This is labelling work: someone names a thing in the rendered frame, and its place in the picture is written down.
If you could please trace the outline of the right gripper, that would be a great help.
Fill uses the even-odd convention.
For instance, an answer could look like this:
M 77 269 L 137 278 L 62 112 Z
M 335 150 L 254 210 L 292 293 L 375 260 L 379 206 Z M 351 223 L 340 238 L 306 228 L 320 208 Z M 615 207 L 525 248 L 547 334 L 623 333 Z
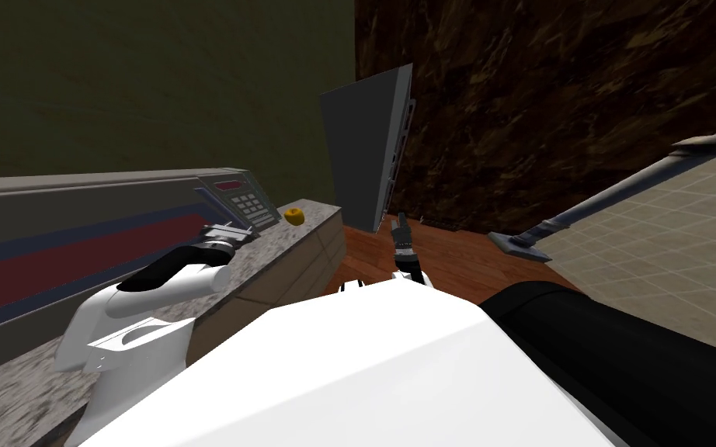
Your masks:
M 412 229 L 403 213 L 398 214 L 398 225 L 392 225 L 391 236 L 396 252 L 412 252 Z

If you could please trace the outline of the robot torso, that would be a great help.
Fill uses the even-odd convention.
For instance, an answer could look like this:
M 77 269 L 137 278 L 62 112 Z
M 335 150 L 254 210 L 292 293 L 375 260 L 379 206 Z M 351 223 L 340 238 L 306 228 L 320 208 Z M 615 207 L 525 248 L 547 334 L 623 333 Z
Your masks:
M 390 279 L 264 313 L 81 447 L 614 447 L 478 306 Z

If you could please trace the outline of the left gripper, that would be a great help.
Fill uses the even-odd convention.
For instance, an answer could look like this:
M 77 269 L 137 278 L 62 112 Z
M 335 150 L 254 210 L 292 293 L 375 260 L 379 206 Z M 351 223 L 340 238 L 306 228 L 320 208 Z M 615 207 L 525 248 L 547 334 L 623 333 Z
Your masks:
M 225 243 L 238 250 L 254 241 L 252 227 L 241 229 L 234 227 L 232 222 L 226 224 L 204 225 L 199 232 L 200 241 L 203 243 Z

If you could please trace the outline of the grey pole with flat foot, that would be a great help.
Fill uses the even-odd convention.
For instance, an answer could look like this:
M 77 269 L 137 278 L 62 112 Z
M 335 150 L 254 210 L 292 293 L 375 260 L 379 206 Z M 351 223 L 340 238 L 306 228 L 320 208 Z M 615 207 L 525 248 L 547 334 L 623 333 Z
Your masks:
M 550 262 L 551 258 L 548 255 L 535 248 L 538 241 L 568 229 L 580 220 L 716 158 L 716 134 L 681 140 L 674 144 L 673 148 L 674 151 L 653 165 L 634 173 L 572 208 L 550 219 L 543 220 L 521 234 L 511 236 L 490 232 L 488 238 L 506 255 L 535 262 Z

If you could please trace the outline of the beige counter cabinet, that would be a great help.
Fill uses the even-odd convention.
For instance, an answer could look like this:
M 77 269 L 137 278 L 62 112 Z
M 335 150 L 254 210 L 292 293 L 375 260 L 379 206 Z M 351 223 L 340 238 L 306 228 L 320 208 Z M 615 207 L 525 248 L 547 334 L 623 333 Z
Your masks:
M 269 310 L 323 294 L 346 250 L 341 211 L 300 201 L 299 227 L 282 223 L 233 263 L 234 288 L 194 324 L 186 354 L 192 365 Z

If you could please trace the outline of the grey tall appliance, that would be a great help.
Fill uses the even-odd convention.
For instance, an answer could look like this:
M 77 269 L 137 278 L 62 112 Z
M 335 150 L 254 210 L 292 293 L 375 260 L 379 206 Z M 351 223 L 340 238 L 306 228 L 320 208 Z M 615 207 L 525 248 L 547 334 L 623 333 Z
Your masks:
M 375 233 L 388 213 L 416 106 L 412 75 L 406 64 L 319 96 L 346 226 Z

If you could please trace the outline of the grey microwave with red door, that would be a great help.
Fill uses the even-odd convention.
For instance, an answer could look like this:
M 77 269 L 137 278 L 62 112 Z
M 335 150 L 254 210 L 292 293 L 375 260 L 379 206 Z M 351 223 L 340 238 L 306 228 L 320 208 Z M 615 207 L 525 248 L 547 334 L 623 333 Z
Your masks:
M 255 231 L 278 209 L 238 168 L 0 178 L 0 365 L 60 336 L 87 291 L 207 224 Z

